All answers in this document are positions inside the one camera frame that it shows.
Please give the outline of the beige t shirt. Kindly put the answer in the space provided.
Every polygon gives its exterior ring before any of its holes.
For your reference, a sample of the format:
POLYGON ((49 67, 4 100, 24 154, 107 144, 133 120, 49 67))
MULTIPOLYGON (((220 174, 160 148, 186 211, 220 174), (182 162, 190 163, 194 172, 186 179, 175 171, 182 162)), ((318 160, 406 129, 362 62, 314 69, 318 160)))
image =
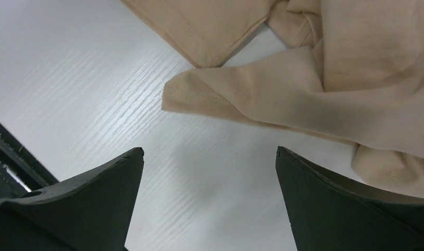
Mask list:
POLYGON ((424 1, 125 1, 194 68, 162 109, 354 142, 368 184, 424 197, 424 1))

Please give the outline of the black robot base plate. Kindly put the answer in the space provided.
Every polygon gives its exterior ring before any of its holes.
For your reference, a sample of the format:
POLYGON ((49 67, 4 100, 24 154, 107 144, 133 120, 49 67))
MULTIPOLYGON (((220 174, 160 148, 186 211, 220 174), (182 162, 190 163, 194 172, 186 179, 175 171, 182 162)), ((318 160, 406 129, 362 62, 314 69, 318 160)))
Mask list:
POLYGON ((0 198, 18 198, 59 181, 0 123, 0 198))

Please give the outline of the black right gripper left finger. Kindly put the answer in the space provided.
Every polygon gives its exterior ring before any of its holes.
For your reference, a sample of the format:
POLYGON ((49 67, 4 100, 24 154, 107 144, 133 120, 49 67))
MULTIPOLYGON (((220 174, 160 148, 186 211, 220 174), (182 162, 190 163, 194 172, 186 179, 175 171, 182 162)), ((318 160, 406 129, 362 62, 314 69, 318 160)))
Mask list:
POLYGON ((19 198, 0 198, 0 250, 125 250, 144 166, 130 149, 19 198))

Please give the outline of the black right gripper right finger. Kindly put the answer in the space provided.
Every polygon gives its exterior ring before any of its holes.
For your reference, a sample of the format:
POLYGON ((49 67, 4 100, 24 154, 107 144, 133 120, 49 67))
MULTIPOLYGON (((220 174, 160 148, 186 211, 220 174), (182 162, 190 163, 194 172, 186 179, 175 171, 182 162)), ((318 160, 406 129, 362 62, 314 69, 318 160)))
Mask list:
POLYGON ((424 250, 424 198, 363 184, 282 146, 275 168, 298 250, 424 250))

